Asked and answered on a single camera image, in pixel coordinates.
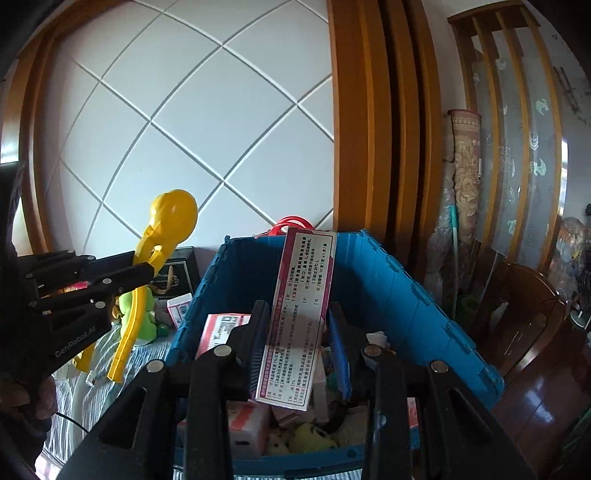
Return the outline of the left hand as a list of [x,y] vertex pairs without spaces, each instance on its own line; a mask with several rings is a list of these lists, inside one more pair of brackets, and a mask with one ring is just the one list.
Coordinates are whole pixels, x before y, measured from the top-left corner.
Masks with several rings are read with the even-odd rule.
[[34,417],[44,420],[53,416],[57,410],[56,384],[52,376],[41,381],[36,392],[12,378],[1,377],[1,411],[16,415],[20,407],[30,407]]

